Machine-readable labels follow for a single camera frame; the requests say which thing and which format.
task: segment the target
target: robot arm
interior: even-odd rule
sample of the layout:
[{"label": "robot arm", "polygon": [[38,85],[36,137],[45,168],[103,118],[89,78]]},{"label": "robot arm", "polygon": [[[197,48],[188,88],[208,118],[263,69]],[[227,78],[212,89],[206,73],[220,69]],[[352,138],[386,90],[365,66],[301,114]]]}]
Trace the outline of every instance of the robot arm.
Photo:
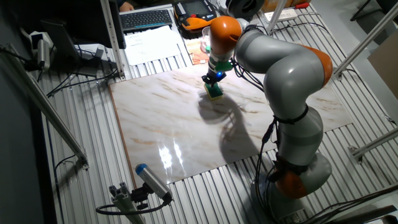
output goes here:
[{"label": "robot arm", "polygon": [[275,215],[282,218],[288,215],[287,204],[314,192],[331,174],[328,160],[316,153],[323,137],[322,119],[305,102],[327,84],[332,62],[317,49],[276,40],[258,30],[246,32],[241,27],[232,17],[213,21],[206,77],[224,72],[218,63],[227,62],[233,51],[246,70],[266,74],[264,92],[279,122],[276,171],[268,180],[272,182],[269,194],[274,197],[271,207]]}]

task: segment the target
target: document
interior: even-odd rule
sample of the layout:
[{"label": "document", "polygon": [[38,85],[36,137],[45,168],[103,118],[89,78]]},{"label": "document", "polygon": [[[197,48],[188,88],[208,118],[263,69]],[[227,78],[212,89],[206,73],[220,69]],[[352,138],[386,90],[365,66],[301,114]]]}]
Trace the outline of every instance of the document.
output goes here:
[{"label": "document", "polygon": [[169,26],[127,35],[124,39],[129,65],[138,65],[180,54],[177,43],[181,41],[181,37]]}]

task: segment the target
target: keyboard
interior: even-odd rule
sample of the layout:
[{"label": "keyboard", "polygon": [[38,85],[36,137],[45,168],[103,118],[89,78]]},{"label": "keyboard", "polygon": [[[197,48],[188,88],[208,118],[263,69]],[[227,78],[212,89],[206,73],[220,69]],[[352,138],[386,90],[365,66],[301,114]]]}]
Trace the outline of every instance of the keyboard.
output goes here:
[{"label": "keyboard", "polygon": [[123,31],[148,29],[172,24],[172,18],[168,10],[133,12],[120,15],[120,17]]}]

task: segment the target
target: green block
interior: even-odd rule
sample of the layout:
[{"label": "green block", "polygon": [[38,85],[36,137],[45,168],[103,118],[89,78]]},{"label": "green block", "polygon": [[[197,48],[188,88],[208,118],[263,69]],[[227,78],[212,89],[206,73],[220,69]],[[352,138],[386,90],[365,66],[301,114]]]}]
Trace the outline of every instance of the green block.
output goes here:
[{"label": "green block", "polygon": [[215,70],[217,72],[226,72],[232,70],[231,62],[217,62]]},{"label": "green block", "polygon": [[218,87],[217,83],[214,84],[213,87],[211,87],[209,84],[205,83],[205,89],[206,89],[207,95],[209,96],[210,100],[217,100],[224,95],[224,93]]}]

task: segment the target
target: marble surface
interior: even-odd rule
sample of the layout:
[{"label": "marble surface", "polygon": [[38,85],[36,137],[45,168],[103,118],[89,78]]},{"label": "marble surface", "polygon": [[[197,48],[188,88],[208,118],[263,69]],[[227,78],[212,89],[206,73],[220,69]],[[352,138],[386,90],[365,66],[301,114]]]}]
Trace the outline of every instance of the marble surface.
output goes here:
[{"label": "marble surface", "polygon": [[[132,170],[146,163],[170,183],[258,154],[273,119],[265,95],[230,71],[220,83],[224,97],[210,101],[206,72],[207,65],[196,65],[110,85]],[[351,123],[330,85],[307,104],[321,114],[324,131]]]}]

